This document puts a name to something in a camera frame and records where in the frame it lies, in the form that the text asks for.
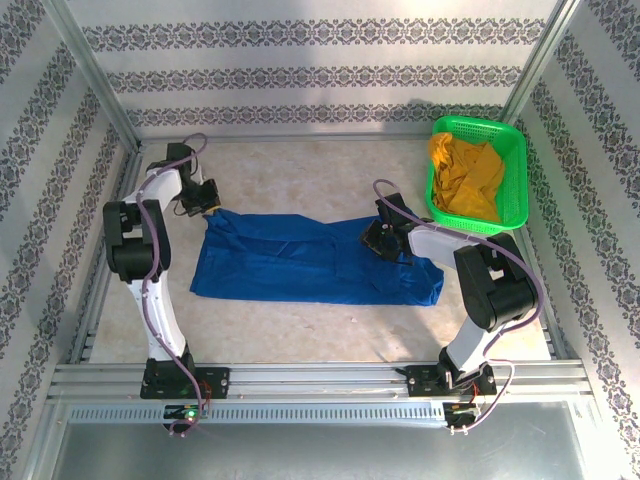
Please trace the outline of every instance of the patterned wallpaper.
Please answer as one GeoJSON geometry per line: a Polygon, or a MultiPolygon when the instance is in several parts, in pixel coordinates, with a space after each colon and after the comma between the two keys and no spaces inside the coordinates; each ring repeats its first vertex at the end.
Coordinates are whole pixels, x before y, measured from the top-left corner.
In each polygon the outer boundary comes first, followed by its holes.
{"type": "Polygon", "coordinates": [[[70,2],[142,138],[496,118],[555,0],[70,2]]]}
{"type": "Polygon", "coordinates": [[[528,224],[566,342],[640,478],[640,1],[589,0],[521,116],[528,224]]]}
{"type": "Polygon", "coordinates": [[[19,478],[82,315],[118,134],[37,0],[0,0],[0,479],[19,478]]]}

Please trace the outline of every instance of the green basket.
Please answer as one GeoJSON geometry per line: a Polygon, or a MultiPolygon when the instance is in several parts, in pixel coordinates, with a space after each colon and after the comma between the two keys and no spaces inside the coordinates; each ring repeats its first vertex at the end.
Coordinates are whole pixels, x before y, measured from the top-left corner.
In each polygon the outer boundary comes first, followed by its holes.
{"type": "Polygon", "coordinates": [[[512,230],[525,224],[529,217],[527,190],[527,144],[524,136],[511,125],[469,117],[447,116],[439,118],[433,126],[433,134],[450,132],[455,138],[469,143],[489,142],[505,164],[504,179],[498,188],[496,205],[501,223],[446,213],[433,204],[433,176],[435,168],[429,161],[427,192],[425,198],[437,223],[473,232],[493,235],[512,230]]]}

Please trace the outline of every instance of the yellow cloth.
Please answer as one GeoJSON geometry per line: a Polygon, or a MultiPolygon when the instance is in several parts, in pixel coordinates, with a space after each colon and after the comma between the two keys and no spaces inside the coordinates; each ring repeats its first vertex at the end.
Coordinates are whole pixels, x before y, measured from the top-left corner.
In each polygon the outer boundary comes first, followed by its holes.
{"type": "Polygon", "coordinates": [[[433,203],[443,212],[500,222],[496,193],[504,163],[488,143],[472,145],[438,133],[429,140],[435,167],[433,203]]]}

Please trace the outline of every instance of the blue cloth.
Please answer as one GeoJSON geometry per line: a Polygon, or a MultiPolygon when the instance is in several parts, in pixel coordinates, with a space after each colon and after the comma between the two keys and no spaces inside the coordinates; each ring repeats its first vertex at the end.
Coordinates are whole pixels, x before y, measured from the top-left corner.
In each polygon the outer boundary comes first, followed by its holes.
{"type": "Polygon", "coordinates": [[[324,224],[300,215],[207,217],[196,295],[349,305],[433,305],[444,274],[430,260],[386,262],[358,237],[377,217],[324,224]]]}

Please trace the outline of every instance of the cable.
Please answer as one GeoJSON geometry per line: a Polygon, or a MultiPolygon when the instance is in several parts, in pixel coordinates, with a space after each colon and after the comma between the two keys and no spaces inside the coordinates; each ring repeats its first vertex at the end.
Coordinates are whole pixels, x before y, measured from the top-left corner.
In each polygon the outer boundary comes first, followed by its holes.
{"type": "Polygon", "coordinates": [[[184,143],[188,142],[194,137],[202,137],[202,139],[204,140],[204,143],[197,151],[193,152],[191,155],[183,158],[182,160],[176,160],[175,162],[169,163],[168,165],[152,172],[146,178],[146,180],[142,182],[142,185],[140,185],[140,188],[136,192],[136,204],[138,205],[138,209],[140,210],[140,215],[142,217],[142,220],[144,221],[144,223],[147,225],[147,228],[149,229],[149,232],[151,234],[151,241],[153,244],[153,249],[152,249],[153,265],[149,273],[147,273],[147,275],[142,280],[142,292],[141,292],[142,293],[142,316],[147,325],[147,328],[151,332],[151,335],[153,335],[153,337],[158,341],[158,343],[163,348],[163,350],[167,352],[167,355],[169,355],[171,360],[174,361],[174,363],[178,366],[178,368],[180,368],[180,370],[184,372],[184,374],[187,376],[189,381],[191,381],[191,384],[193,385],[193,389],[195,390],[195,393],[196,393],[196,398],[198,399],[198,414],[193,419],[193,421],[180,419],[180,420],[174,421],[169,426],[169,434],[173,435],[174,428],[176,427],[176,425],[188,425],[188,428],[180,434],[181,437],[186,437],[187,432],[191,431],[193,427],[197,426],[198,422],[200,421],[200,418],[202,417],[203,401],[202,401],[202,395],[200,393],[200,386],[198,385],[198,381],[187,369],[187,367],[185,367],[182,364],[180,359],[171,351],[169,346],[165,343],[164,339],[162,338],[162,335],[160,335],[158,331],[154,328],[153,324],[151,323],[151,318],[149,317],[149,306],[147,305],[147,298],[149,295],[149,281],[151,280],[151,278],[153,278],[154,275],[156,275],[156,272],[158,271],[158,266],[160,265],[160,241],[158,239],[158,231],[156,229],[155,224],[153,223],[151,215],[149,215],[149,211],[145,208],[145,206],[142,203],[143,202],[142,195],[144,194],[145,188],[147,188],[149,184],[156,177],[158,177],[159,175],[163,174],[164,172],[172,168],[178,167],[183,163],[188,162],[189,160],[191,160],[192,158],[195,158],[197,155],[201,154],[204,151],[204,149],[207,147],[207,137],[203,133],[194,133],[193,135],[189,135],[187,138],[184,139],[184,143]]]}
{"type": "MultiPolygon", "coordinates": [[[[485,357],[485,359],[486,359],[487,353],[489,352],[489,350],[491,350],[491,347],[493,347],[496,344],[496,342],[502,337],[502,335],[504,335],[505,333],[513,332],[514,330],[518,330],[520,328],[526,327],[530,323],[534,322],[540,316],[540,314],[542,313],[542,308],[543,308],[542,305],[544,303],[544,290],[542,288],[542,284],[540,283],[540,280],[538,280],[538,278],[536,277],[535,273],[533,273],[533,270],[531,270],[531,267],[529,267],[529,265],[524,263],[524,261],[522,261],[520,258],[518,258],[517,255],[514,255],[513,253],[511,253],[506,248],[503,248],[503,247],[501,247],[499,245],[496,245],[496,244],[494,244],[494,243],[492,243],[492,242],[490,242],[490,241],[488,241],[488,240],[486,240],[484,238],[476,237],[474,235],[469,235],[467,233],[458,232],[456,230],[451,230],[449,228],[445,228],[445,227],[442,227],[440,225],[436,225],[436,224],[433,224],[433,223],[427,223],[424,220],[421,220],[418,217],[416,217],[414,215],[411,215],[410,213],[405,212],[401,208],[396,207],[389,200],[387,200],[384,197],[384,195],[382,195],[382,193],[380,192],[380,189],[378,188],[378,185],[381,184],[381,183],[384,183],[386,185],[389,185],[389,186],[395,188],[396,191],[398,191],[398,192],[400,192],[400,189],[398,188],[398,186],[395,183],[393,183],[390,180],[386,180],[384,178],[379,178],[378,180],[373,182],[373,191],[376,192],[376,195],[378,196],[380,201],[382,203],[384,203],[387,207],[389,207],[391,210],[393,210],[396,213],[402,215],[403,217],[411,220],[412,222],[415,222],[418,225],[426,227],[429,230],[432,230],[434,232],[442,232],[445,235],[449,235],[450,237],[453,237],[453,238],[457,238],[457,239],[461,239],[461,240],[468,240],[470,242],[476,242],[476,243],[480,243],[482,245],[486,245],[487,247],[491,248],[492,250],[503,254],[509,260],[513,261],[531,279],[531,281],[533,283],[533,286],[536,289],[536,293],[538,295],[538,304],[536,305],[536,308],[535,308],[533,314],[529,318],[527,318],[526,320],[523,320],[523,321],[521,321],[521,322],[519,322],[519,323],[517,323],[515,325],[510,326],[510,327],[503,328],[487,344],[487,346],[483,350],[482,355],[485,357]]],[[[498,404],[498,402],[500,401],[502,396],[506,393],[507,388],[509,387],[509,385],[511,384],[511,382],[513,380],[513,377],[515,375],[515,365],[513,363],[511,363],[508,360],[490,360],[490,359],[486,359],[486,360],[487,360],[487,363],[489,363],[490,365],[492,363],[498,364],[498,365],[509,365],[509,367],[510,367],[509,377],[507,378],[504,386],[502,387],[500,392],[496,395],[496,398],[493,400],[493,402],[491,403],[489,408],[487,408],[487,410],[485,410],[483,413],[481,413],[471,425],[468,425],[468,426],[462,427],[462,428],[453,428],[452,427],[451,428],[451,433],[454,433],[454,432],[465,432],[466,433],[469,430],[471,430],[471,429],[477,427],[478,425],[480,425],[491,414],[491,412],[493,412],[493,410],[496,408],[496,405],[498,404]]]]}

